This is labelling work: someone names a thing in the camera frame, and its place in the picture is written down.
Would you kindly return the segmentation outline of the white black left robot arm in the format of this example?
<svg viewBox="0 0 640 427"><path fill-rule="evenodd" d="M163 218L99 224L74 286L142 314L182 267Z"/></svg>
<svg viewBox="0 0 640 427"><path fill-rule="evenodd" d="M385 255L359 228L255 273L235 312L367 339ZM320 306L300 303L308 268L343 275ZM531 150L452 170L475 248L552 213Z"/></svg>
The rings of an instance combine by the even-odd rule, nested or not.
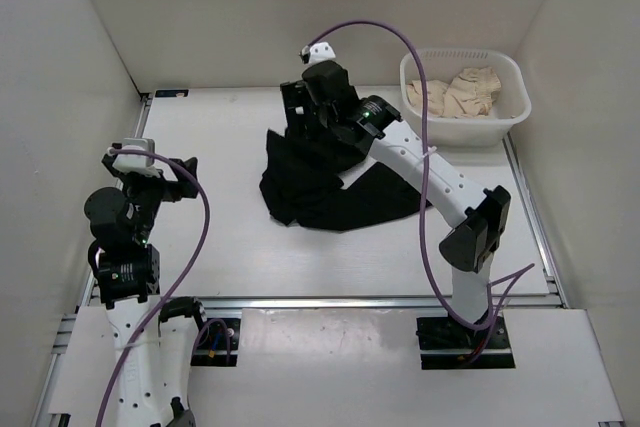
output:
<svg viewBox="0 0 640 427"><path fill-rule="evenodd" d="M168 179L147 139L115 143L102 159L120 180L85 202L93 242L88 262L112 329L116 365L101 400L99 426L193 426L188 381L193 347L210 324L194 297L160 290L160 255L150 242L164 202L207 198L196 158L169 159Z"/></svg>

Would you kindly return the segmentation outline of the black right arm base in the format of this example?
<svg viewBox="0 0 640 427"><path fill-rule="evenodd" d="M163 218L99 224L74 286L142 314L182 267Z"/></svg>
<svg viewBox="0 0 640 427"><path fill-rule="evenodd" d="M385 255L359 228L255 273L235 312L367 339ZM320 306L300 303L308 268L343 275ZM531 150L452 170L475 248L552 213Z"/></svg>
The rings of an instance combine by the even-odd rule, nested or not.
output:
<svg viewBox="0 0 640 427"><path fill-rule="evenodd" d="M492 333L473 331L449 317L418 317L421 369L514 369L510 338L505 320L499 316Z"/></svg>

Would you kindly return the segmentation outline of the black trousers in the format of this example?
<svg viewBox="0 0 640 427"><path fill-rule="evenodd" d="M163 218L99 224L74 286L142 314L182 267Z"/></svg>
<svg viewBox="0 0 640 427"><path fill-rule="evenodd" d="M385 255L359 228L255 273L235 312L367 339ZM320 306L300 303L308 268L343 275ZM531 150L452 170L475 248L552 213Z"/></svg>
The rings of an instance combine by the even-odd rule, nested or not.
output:
<svg viewBox="0 0 640 427"><path fill-rule="evenodd" d="M270 216L284 226L347 232L419 211L418 191L380 162L346 187L341 175L363 163L365 155L328 132L309 140L269 129L266 154L259 188Z"/></svg>

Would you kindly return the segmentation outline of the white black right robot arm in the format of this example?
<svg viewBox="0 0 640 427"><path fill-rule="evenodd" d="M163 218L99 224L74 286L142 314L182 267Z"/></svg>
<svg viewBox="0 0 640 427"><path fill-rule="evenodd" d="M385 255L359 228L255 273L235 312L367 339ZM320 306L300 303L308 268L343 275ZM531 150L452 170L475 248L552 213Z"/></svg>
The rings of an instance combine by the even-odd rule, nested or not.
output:
<svg viewBox="0 0 640 427"><path fill-rule="evenodd" d="M464 347L476 344L494 316L489 273L506 227L509 192L468 179L424 149L394 106L378 95L359 97L347 70L335 61L308 67L300 80L281 84L280 93L290 132L310 139L328 134L384 164L444 218L451 230L438 249L453 270L453 293L441 304L452 318L452 340Z"/></svg>

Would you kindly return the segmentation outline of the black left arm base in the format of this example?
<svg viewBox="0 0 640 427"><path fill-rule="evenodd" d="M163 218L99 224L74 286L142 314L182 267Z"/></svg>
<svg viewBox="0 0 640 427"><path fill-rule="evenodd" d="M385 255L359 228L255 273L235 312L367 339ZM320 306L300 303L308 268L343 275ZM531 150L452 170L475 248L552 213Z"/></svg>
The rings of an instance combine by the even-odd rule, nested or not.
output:
<svg viewBox="0 0 640 427"><path fill-rule="evenodd" d="M241 318L209 317L196 297L178 297L159 313L159 326L186 321L187 338L192 339L192 366L235 367L241 336Z"/></svg>

